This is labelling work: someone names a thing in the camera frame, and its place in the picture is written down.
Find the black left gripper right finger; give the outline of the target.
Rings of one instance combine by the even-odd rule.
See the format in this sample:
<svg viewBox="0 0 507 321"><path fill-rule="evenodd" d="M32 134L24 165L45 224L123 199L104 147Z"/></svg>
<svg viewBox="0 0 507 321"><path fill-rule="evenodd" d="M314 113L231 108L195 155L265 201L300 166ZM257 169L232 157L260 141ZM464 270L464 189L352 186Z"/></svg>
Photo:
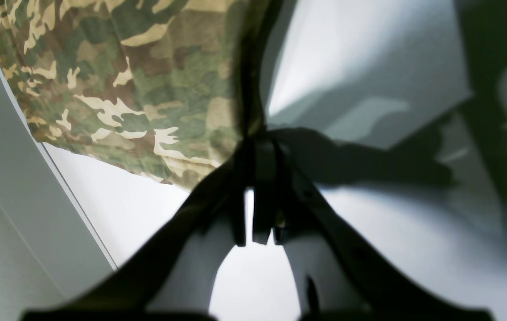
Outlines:
<svg viewBox="0 0 507 321"><path fill-rule="evenodd" d="M276 139L253 143L253 240L283 247L303 321L490 321L417 285L331 208Z"/></svg>

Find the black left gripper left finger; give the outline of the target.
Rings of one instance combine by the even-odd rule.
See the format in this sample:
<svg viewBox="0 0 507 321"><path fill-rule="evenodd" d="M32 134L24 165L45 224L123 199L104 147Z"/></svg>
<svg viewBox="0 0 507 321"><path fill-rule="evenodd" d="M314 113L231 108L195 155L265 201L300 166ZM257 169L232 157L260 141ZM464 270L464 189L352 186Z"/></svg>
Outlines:
<svg viewBox="0 0 507 321"><path fill-rule="evenodd" d="M247 243L244 194L253 142L203 179L173 218L102 283L23 321L214 321L209 313L218 269Z"/></svg>

